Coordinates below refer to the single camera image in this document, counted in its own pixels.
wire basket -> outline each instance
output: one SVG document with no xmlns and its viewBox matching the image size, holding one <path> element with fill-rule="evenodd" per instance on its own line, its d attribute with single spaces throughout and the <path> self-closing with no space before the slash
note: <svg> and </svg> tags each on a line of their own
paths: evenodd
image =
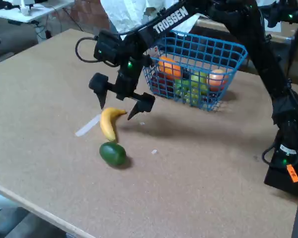
<svg viewBox="0 0 298 238">
<path fill-rule="evenodd" d="M 247 56 L 243 45 L 171 31 L 156 43 L 154 65 L 143 69 L 161 97 L 213 110 Z"/>
</svg>

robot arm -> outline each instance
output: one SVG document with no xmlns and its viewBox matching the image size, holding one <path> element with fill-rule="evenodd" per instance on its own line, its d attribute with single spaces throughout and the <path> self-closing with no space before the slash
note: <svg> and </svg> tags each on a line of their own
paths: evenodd
<svg viewBox="0 0 298 238">
<path fill-rule="evenodd" d="M 143 53 L 172 28 L 196 13 L 223 23 L 245 45 L 272 99 L 272 119 L 279 131 L 272 146 L 263 153 L 263 161 L 270 165 L 265 183 L 298 195 L 298 183 L 294 185 L 291 182 L 286 170 L 287 165 L 292 165 L 298 172 L 298 94 L 291 89 L 290 80 L 279 66 L 271 49 L 271 36 L 266 36 L 264 28 L 264 17 L 271 26 L 281 20 L 298 23 L 298 7 L 285 4 L 281 0 L 280 3 L 258 7 L 256 0 L 180 0 L 167 10 L 163 9 L 152 21 L 129 32 L 113 34 L 101 31 L 95 38 L 94 57 L 120 69 L 115 84 L 109 83 L 107 76 L 97 73 L 89 87 L 98 96 L 101 108 L 110 90 L 117 94 L 117 99 L 129 97 L 137 101 L 128 119 L 139 112 L 150 112 L 155 97 L 134 92 L 142 68 L 152 64 L 150 57 Z M 126 37 L 121 40 L 118 35 Z M 275 149 L 275 152 L 272 161 L 268 162 L 265 154 L 270 149 Z"/>
</svg>

brick wall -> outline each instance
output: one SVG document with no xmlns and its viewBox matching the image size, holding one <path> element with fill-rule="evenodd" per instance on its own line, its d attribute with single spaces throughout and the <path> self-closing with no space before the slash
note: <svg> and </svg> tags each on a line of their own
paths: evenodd
<svg viewBox="0 0 298 238">
<path fill-rule="evenodd" d="M 75 0 L 75 4 L 67 8 L 67 12 L 77 23 L 109 29 L 109 20 L 100 0 Z M 60 11 L 60 18 L 67 20 L 68 16 Z"/>
</svg>

yellow banana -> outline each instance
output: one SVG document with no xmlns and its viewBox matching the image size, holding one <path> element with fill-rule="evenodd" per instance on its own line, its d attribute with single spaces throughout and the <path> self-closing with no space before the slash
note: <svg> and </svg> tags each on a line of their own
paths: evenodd
<svg viewBox="0 0 298 238">
<path fill-rule="evenodd" d="M 100 128 L 103 131 L 105 137 L 109 141 L 116 140 L 116 134 L 112 125 L 112 120 L 120 115 L 126 114 L 125 110 L 117 108 L 106 108 L 103 110 L 100 116 Z"/>
</svg>

orange tag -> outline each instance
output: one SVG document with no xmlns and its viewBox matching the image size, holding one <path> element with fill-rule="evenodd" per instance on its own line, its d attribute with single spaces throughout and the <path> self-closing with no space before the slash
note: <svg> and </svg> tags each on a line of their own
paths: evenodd
<svg viewBox="0 0 298 238">
<path fill-rule="evenodd" d="M 292 165 L 287 165 L 287 170 L 293 182 L 298 182 L 298 175 Z"/>
</svg>

